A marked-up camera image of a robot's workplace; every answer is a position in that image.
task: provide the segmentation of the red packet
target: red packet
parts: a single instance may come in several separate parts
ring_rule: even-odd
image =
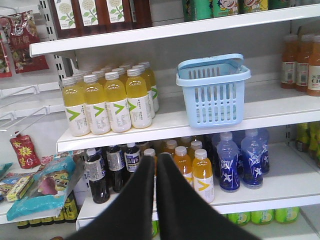
[[[10,143],[22,169],[31,169],[40,165],[40,160],[35,152],[35,146],[29,135],[19,134],[11,138]]]

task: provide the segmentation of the orange juice bottle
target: orange juice bottle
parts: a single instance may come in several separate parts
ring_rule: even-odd
[[[308,88],[310,96],[320,97],[320,35],[313,37],[313,49],[309,58]]]
[[[193,186],[194,175],[192,168],[192,161],[187,154],[187,148],[185,146],[177,146],[175,149],[174,162],[178,167],[180,173],[184,176],[186,181]]]
[[[211,162],[207,158],[208,155],[205,149],[195,150],[194,156],[192,163],[194,190],[203,200],[211,203],[215,198]]]
[[[281,87],[283,89],[294,89],[296,87],[298,36],[294,34],[286,35],[284,45],[284,52],[281,57]]]
[[[299,92],[306,92],[308,88],[309,58],[312,53],[312,45],[313,35],[302,35],[300,49],[296,56],[295,89]]]

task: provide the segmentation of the dark bottle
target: dark bottle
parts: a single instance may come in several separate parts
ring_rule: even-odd
[[[96,204],[105,203],[110,198],[108,182],[106,178],[105,163],[102,156],[96,154],[94,148],[86,151],[88,155],[84,163],[86,176],[89,179],[91,194]]]
[[[106,158],[112,175],[112,189],[119,193],[130,176],[125,168],[124,153],[119,146],[111,145],[106,148]]]

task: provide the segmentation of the store shelf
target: store shelf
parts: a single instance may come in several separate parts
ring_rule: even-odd
[[[43,54],[56,54],[64,57],[71,57],[74,55],[73,51],[78,49],[96,48],[101,46],[163,39],[259,24],[312,18],[317,17],[319,15],[319,11],[320,4],[313,4],[308,6],[290,7],[250,14],[176,23],[165,26],[134,29],[129,31],[39,42],[30,45],[30,55],[35,57]]]
[[[81,137],[74,137],[67,130],[57,141],[57,151],[317,121],[319,99],[294,89],[280,88],[278,82],[249,83],[245,89],[244,120],[241,123],[229,127],[191,128],[183,96],[160,98],[160,110],[150,127],[131,128],[123,133],[110,131],[103,135],[89,133]]]

